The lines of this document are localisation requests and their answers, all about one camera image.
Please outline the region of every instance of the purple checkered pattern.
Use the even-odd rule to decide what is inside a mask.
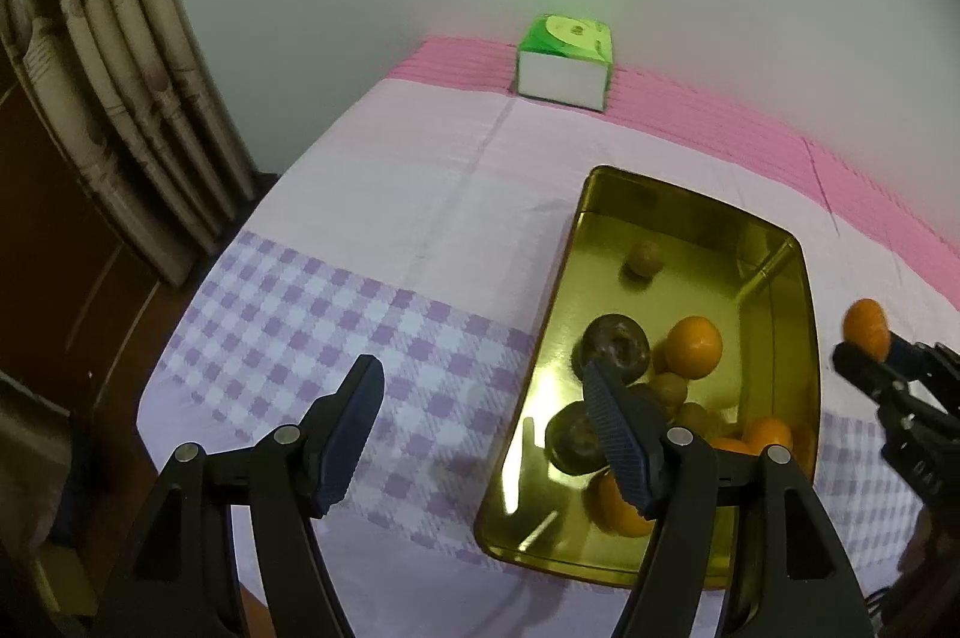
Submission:
[[[206,277],[155,377],[244,443],[296,422],[373,354],[386,397],[344,504],[475,562],[472,523],[533,338],[242,232]]]
[[[880,459],[883,428],[824,413],[814,485],[854,568],[899,558],[920,500]]]

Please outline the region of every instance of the brown fruit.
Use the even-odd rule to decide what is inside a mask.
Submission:
[[[686,379],[675,373],[661,373],[647,382],[647,386],[659,395],[667,408],[667,416],[673,416],[686,402]]]
[[[680,411],[673,417],[673,425],[686,427],[704,440],[710,440],[714,436],[716,426],[713,416],[699,403],[683,403]]]
[[[627,269],[640,278],[653,278],[664,269],[664,252],[652,240],[639,240],[627,254]]]

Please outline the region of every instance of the orange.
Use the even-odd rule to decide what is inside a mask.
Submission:
[[[877,300],[854,302],[843,317],[843,339],[854,343],[878,362],[890,353],[890,327]]]
[[[750,446],[742,440],[737,440],[736,437],[714,437],[710,440],[710,445],[714,449],[732,451],[734,454],[755,454]]]
[[[691,381],[711,373],[723,355],[723,338],[713,322],[700,315],[682,318],[666,336],[670,371]]]
[[[760,454],[775,443],[793,451],[793,432],[776,416],[764,416],[749,422],[743,432],[743,441],[754,450],[754,454]]]
[[[613,532],[627,538],[642,538],[654,531],[654,523],[640,516],[637,509],[620,496],[613,470],[600,476],[597,499],[604,522]]]

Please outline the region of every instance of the curtain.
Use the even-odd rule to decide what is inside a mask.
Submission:
[[[181,284],[254,189],[176,1],[0,0],[0,40],[88,192]]]

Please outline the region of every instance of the metal tray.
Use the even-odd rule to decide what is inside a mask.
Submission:
[[[655,240],[664,269],[650,282],[623,269],[631,246]],[[595,474],[569,476],[544,454],[544,428],[583,397],[570,354],[595,317],[621,312],[644,328],[654,360],[670,328],[703,315],[719,328],[723,358],[690,382],[688,400],[721,411],[739,430],[778,416],[794,456],[813,477],[820,367],[810,287],[789,232],[723,202],[611,167],[592,170],[517,405],[474,525],[480,547],[507,562],[588,582],[632,586],[649,541],[608,534],[594,521]],[[717,511],[707,586],[724,586],[733,508]]]

